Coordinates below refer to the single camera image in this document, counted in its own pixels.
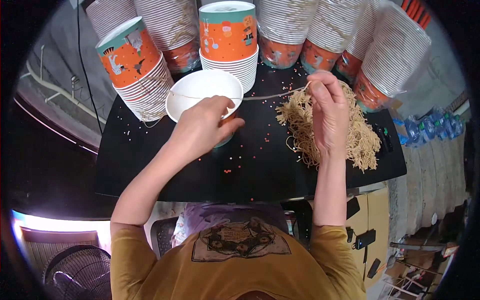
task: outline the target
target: fan grille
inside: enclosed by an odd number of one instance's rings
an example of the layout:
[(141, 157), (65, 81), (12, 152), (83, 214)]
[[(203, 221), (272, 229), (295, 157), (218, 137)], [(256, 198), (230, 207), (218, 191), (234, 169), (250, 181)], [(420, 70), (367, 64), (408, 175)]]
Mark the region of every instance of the fan grille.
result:
[(55, 255), (43, 282), (54, 299), (111, 299), (110, 255), (93, 245), (76, 245)]

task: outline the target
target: black cable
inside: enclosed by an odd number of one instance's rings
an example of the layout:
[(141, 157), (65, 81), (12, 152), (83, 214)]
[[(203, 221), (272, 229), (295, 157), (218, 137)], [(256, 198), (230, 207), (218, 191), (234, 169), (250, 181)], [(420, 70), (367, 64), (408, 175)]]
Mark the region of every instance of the black cable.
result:
[(82, 51), (80, 50), (80, 0), (77, 0), (77, 33), (78, 33), (78, 54), (80, 55), (80, 63), (82, 64), (82, 70), (84, 71), (85, 79), (87, 81), (88, 93), (90, 94), (90, 100), (92, 101), (93, 109), (95, 110), (96, 121), (98, 122), (98, 128), (100, 129), (100, 134), (103, 135), (102, 126), (100, 125), (100, 118), (98, 117), (98, 112), (96, 111), (95, 102), (93, 102), (92, 90), (90, 89), (90, 84), (88, 83), (87, 72), (85, 71), (84, 60), (82, 59)]

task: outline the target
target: skeleton illustration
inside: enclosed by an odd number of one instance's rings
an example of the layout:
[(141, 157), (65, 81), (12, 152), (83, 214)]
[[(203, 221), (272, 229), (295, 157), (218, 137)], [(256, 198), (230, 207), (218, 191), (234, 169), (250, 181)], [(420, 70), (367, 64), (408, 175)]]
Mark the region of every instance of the skeleton illustration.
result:
[(108, 60), (110, 61), (110, 65), (112, 66), (112, 71), (115, 73), (115, 75), (120, 75), (121, 72), (125, 70), (125, 67), (122, 66), (121, 64), (115, 63), (116, 57), (117, 55), (109, 55)]

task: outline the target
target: black table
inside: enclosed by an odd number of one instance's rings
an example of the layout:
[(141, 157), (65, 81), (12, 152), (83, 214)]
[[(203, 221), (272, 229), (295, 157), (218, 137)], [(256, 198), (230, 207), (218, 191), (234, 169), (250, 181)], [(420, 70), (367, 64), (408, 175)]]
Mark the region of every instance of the black table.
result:
[[(307, 75), (296, 63), (286, 70), (259, 64), (253, 89), (245, 96), (268, 96), (302, 87)], [(238, 110), (246, 125), (226, 145), (213, 149), (180, 171), (160, 193), (159, 201), (247, 203), (284, 201), (313, 196), (317, 171), (297, 162), (300, 153), (285, 145), (288, 127), (276, 121), (275, 107), (286, 99), (244, 101)], [(376, 170), (365, 173), (347, 161), (347, 189), (407, 173), (403, 152), (388, 110), (366, 115), (368, 123), (388, 129), (392, 151), (384, 153)], [(175, 122), (164, 117), (146, 128), (117, 96), (103, 133), (96, 165), (95, 192), (120, 196), (130, 181), (168, 140)]]

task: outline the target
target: stack of paper cups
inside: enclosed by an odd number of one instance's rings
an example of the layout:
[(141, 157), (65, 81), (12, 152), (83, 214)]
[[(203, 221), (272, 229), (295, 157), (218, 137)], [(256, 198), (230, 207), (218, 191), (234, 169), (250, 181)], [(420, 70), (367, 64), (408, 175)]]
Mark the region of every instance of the stack of paper cups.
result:
[(368, 0), (320, 0), (300, 55), (308, 73), (330, 71), (357, 30)]
[(273, 68), (291, 67), (300, 55), (318, 0), (255, 0), (260, 57)]
[(249, 91), (258, 61), (255, 5), (223, 1), (202, 6), (200, 60), (204, 70), (220, 69), (236, 76)]
[(172, 73), (198, 66), (198, 19), (194, 0), (133, 0), (138, 15)]
[(244, 60), (228, 62), (213, 61), (203, 57), (201, 52), (200, 59), (202, 61), (202, 69), (204, 70), (223, 70), (237, 77), (238, 80), (240, 80), (245, 93), (250, 91), (255, 83), (255, 77), (257, 75), (258, 46), (257, 51)]
[(431, 40), (397, 5), (390, 5), (377, 25), (354, 91), (367, 109), (379, 108), (402, 86), (428, 54)]
[(142, 17), (114, 28), (96, 49), (113, 88), (139, 120), (154, 121), (165, 115), (165, 100), (173, 80)]
[(379, 9), (380, 0), (368, 1), (357, 32), (337, 61), (337, 70), (350, 81), (357, 77), (361, 63), (365, 58), (365, 53), (367, 53), (368, 47), (373, 42), (373, 32), (377, 24)]
[(85, 12), (100, 39), (113, 28), (137, 16), (133, 0), (93, 1)]

